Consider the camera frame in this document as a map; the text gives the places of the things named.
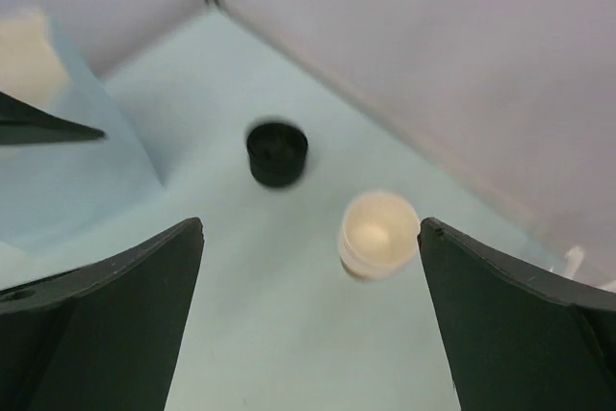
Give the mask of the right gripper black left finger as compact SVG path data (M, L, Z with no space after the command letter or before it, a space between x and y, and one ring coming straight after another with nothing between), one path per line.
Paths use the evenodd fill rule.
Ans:
M1 293L4 410L162 410L202 258L187 218L100 262Z

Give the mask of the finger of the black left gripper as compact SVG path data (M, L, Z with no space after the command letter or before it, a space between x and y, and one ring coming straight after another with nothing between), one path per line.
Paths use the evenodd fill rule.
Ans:
M52 116L1 93L1 144L33 145L100 141L104 131Z

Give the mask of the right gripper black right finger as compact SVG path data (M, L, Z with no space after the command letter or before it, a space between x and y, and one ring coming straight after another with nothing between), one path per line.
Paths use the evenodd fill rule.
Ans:
M436 218L423 271L464 410L612 410L615 295L540 269Z

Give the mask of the light blue paper bag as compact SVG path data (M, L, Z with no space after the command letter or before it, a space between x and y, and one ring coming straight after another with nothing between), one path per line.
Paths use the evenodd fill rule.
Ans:
M1 285L42 267L49 249L159 195L134 126L57 23L39 9L1 17L1 91L54 118L104 132L97 141L1 148Z

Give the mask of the stack of brown paper cups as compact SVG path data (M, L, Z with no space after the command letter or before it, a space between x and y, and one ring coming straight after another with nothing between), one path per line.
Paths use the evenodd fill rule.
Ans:
M418 253L420 218L404 197L375 190L346 207L337 247L343 269L361 281L387 278Z

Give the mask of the stack of black lids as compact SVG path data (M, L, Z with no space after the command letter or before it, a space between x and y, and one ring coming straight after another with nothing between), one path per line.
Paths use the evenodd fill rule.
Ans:
M305 133L285 119L266 118L246 128L245 149L253 179L269 189L286 189L303 175L309 142Z

